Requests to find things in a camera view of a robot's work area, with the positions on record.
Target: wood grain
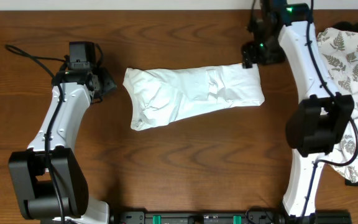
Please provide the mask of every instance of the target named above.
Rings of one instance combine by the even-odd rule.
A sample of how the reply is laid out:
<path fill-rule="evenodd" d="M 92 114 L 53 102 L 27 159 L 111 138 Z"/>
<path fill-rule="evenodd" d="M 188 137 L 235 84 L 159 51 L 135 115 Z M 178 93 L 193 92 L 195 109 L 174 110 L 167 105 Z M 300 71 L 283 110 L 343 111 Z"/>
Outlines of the wood grain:
<path fill-rule="evenodd" d="M 122 86 L 127 67 L 194 68 L 241 61 L 251 40 L 249 11 L 0 12 L 0 223 L 24 223 L 7 161 L 37 133 L 51 99 L 50 78 L 14 44 L 33 55 L 63 57 L 68 42 L 97 42 L 118 90 L 85 113 L 76 158 L 90 193 L 113 209 L 246 210 L 276 207 L 288 185 L 291 150 L 284 127 L 297 107 L 288 63 L 260 67 L 265 103 L 130 129 L 132 105 Z M 318 30 L 358 21 L 358 11 L 317 11 Z M 58 62 L 45 62 L 57 71 Z M 358 187 L 324 170 L 318 209 L 348 209 L 358 223 Z"/>

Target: green strip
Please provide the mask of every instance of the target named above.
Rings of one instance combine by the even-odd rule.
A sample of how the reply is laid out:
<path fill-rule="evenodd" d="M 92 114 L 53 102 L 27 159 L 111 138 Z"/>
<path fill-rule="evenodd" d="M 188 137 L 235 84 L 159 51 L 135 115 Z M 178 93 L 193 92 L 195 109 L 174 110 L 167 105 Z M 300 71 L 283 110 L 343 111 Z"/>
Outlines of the green strip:
<path fill-rule="evenodd" d="M 241 224 L 241 216 L 234 215 L 233 216 L 233 224 Z"/>
<path fill-rule="evenodd" d="M 154 215 L 153 216 L 153 224 L 161 224 L 161 216 L 160 215 Z"/>

